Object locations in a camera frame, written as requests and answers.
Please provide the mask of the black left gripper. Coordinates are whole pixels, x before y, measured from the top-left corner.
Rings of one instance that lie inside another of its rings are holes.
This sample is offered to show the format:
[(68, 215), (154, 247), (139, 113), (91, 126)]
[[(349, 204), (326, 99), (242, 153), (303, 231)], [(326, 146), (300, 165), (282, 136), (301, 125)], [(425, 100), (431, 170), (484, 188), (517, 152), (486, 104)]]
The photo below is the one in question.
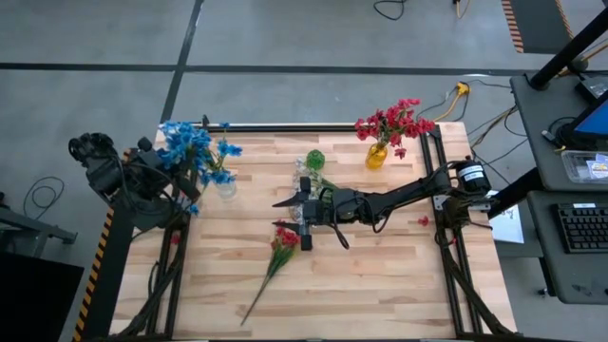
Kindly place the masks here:
[(198, 200), (200, 191), (184, 175), (183, 168), (166, 164), (158, 151), (128, 148), (123, 152), (123, 190), (128, 195), (161, 195), (168, 189), (176, 195), (184, 194)]

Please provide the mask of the red artificial flower bunch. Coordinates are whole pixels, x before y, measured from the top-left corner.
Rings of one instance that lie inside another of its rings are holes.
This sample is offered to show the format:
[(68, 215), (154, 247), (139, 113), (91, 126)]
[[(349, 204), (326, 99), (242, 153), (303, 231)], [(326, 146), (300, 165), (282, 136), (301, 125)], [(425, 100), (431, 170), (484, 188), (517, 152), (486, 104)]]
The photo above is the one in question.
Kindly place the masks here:
[(377, 109), (368, 118), (358, 119), (355, 124), (356, 137), (360, 141), (374, 138), (376, 143), (394, 149), (394, 155), (403, 159), (407, 154), (404, 139), (415, 139), (435, 128), (435, 122), (414, 116), (419, 99), (400, 99), (387, 109)]
[(299, 242), (300, 236), (294, 231), (285, 227), (282, 223), (280, 223), (275, 229), (275, 235), (271, 242), (272, 253), (266, 275), (256, 294), (256, 297), (240, 322), (241, 326), (243, 326), (247, 321), (249, 315), (253, 311), (255, 305), (259, 301), (272, 278), (294, 257), (295, 250)]

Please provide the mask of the blue artificial flower bunch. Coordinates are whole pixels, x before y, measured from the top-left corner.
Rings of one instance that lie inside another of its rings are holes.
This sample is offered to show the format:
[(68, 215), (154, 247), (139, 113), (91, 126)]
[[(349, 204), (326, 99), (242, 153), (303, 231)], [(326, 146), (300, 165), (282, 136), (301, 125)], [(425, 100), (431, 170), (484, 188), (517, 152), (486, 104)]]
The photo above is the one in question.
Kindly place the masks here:
[(165, 169), (181, 164), (202, 168), (212, 141), (207, 130), (185, 122), (165, 122), (159, 130), (166, 147), (158, 149), (157, 155)]
[(194, 153), (193, 162), (203, 190), (210, 182), (224, 187), (236, 183), (236, 176), (224, 166), (224, 162), (228, 157), (240, 157), (241, 146), (229, 143), (225, 135), (214, 140), (206, 129), (196, 129), (189, 149)]

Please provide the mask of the clear ribbed glass vase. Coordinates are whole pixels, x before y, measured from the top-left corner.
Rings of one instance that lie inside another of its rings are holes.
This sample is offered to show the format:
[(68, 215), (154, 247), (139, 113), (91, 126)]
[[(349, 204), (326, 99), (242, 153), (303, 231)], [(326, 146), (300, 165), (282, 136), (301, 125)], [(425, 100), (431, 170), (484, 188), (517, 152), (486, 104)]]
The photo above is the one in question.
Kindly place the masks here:
[(237, 185), (234, 180), (223, 183), (216, 183), (216, 188), (218, 195), (223, 200), (229, 200), (233, 198), (237, 193)]

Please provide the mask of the yellow glass vase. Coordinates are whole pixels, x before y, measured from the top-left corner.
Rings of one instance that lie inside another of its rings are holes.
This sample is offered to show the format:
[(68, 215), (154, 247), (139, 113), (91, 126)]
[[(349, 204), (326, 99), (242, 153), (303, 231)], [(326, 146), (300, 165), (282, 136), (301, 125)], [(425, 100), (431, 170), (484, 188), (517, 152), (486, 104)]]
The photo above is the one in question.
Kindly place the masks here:
[(388, 155), (388, 148), (379, 142), (373, 144), (365, 159), (365, 165), (371, 170), (379, 169), (384, 165)]

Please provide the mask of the white artificial flower bunch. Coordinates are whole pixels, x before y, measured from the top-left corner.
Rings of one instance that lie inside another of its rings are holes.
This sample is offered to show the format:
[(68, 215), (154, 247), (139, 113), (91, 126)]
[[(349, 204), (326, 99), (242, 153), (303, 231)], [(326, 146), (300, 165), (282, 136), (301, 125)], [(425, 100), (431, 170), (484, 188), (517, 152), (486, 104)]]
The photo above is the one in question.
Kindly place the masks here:
[(327, 188), (326, 193), (323, 195), (323, 200), (326, 202), (330, 201), (330, 190), (337, 189), (338, 186), (333, 182), (330, 182), (320, 170), (312, 169), (308, 166), (304, 157), (298, 157), (295, 160), (295, 171), (293, 175), (293, 191), (294, 195), (296, 192), (301, 190), (300, 179), (307, 177), (311, 180), (311, 191), (308, 195), (309, 200), (318, 200), (321, 191)]

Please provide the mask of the grey side desk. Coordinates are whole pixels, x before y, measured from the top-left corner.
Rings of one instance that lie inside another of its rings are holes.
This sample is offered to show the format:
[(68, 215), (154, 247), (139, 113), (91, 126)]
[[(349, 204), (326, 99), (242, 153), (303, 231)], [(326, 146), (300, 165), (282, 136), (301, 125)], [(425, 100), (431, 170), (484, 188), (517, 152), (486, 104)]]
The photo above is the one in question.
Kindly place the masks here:
[(549, 191), (608, 192), (607, 183), (570, 181), (561, 154), (542, 136), (542, 131), (558, 118), (576, 117), (588, 106), (575, 90), (578, 82), (577, 77), (566, 76), (553, 79), (545, 90), (536, 90), (525, 76), (514, 76), (509, 81), (542, 187)]

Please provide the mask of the grey keyboard desk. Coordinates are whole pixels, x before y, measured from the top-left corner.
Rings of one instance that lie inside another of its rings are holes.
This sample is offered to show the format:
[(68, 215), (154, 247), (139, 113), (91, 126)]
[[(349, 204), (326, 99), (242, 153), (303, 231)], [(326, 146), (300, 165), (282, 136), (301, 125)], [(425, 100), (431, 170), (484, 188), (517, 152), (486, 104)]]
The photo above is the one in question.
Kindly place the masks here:
[(559, 203), (608, 203), (608, 195), (533, 191), (526, 200), (541, 245), (548, 292), (566, 304), (608, 305), (608, 254), (566, 254), (553, 212)]

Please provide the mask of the black keyboard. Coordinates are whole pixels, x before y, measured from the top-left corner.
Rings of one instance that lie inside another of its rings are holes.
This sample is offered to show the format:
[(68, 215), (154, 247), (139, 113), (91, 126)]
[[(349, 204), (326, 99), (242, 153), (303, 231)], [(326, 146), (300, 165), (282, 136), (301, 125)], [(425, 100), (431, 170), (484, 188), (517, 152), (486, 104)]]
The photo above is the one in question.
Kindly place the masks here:
[(566, 254), (608, 254), (608, 203), (553, 206)]

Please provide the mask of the clear plastic container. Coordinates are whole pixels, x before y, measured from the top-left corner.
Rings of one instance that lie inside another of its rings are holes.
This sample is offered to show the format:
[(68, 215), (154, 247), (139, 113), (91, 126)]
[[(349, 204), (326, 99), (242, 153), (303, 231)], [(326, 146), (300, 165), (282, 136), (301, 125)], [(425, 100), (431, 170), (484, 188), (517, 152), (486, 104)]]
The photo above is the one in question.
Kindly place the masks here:
[(565, 150), (560, 157), (570, 181), (608, 184), (608, 152)]

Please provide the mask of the black striped floor mat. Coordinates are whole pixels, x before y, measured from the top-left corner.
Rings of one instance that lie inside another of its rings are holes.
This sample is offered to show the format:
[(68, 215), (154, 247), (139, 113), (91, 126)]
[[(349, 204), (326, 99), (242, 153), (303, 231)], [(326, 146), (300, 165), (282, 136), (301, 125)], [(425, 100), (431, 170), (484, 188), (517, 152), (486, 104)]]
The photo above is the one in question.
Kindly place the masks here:
[(501, 5), (519, 53), (557, 54), (574, 38), (561, 0), (501, 0)]

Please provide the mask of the monitor with blue screen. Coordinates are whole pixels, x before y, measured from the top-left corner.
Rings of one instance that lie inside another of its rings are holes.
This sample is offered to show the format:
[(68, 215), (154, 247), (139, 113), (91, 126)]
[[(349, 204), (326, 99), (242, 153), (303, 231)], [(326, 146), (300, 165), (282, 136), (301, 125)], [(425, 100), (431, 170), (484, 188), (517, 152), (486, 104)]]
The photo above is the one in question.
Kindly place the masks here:
[(608, 91), (570, 123), (566, 133), (574, 139), (608, 140)]

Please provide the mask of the black table frame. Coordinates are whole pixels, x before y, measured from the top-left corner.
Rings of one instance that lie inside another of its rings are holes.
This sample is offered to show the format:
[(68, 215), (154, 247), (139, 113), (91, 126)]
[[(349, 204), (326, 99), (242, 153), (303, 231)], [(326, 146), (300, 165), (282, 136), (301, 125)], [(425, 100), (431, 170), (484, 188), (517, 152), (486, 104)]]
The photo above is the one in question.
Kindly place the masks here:
[[(436, 200), (392, 214), (383, 235), (350, 227), (349, 250), (323, 228), (310, 252), (298, 252), (270, 285), (243, 326), (248, 301), (270, 256), (274, 207), (287, 191), (291, 160), (312, 149), (326, 154), (327, 172), (346, 184), (383, 189), (413, 181), (454, 154), (470, 154), (459, 123), (438, 124), (410, 144), (405, 161), (378, 172), (360, 161), (365, 145), (347, 123), (235, 124), (229, 136), (251, 150), (237, 163), (239, 195), (203, 199), (198, 216), (131, 246), (111, 336), (149, 335), (153, 342), (269, 340), (516, 342), (504, 288), (482, 295), (474, 280), (500, 271), (491, 234), (447, 227)], [(429, 225), (418, 224), (427, 216)], [(171, 245), (174, 232), (179, 245)], [(456, 242), (447, 242), (456, 238)]]

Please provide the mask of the black striped base plate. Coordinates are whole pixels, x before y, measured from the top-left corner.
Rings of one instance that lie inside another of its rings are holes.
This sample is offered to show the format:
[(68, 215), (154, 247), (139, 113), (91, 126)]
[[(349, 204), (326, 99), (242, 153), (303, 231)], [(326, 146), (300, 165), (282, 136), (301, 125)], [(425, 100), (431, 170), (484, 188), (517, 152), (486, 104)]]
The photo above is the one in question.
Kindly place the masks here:
[(70, 342), (153, 342), (158, 337), (110, 334), (134, 231), (132, 216), (123, 199), (109, 205)]

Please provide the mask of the black diagonal post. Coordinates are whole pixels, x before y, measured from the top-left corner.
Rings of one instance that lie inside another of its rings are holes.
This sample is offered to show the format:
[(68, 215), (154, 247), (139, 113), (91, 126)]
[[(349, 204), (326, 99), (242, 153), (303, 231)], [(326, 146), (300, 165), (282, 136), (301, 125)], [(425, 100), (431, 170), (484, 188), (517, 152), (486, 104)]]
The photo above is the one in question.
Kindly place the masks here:
[(579, 34), (532, 77), (528, 84), (536, 90), (545, 90), (549, 82), (608, 30), (608, 7), (600, 12)]

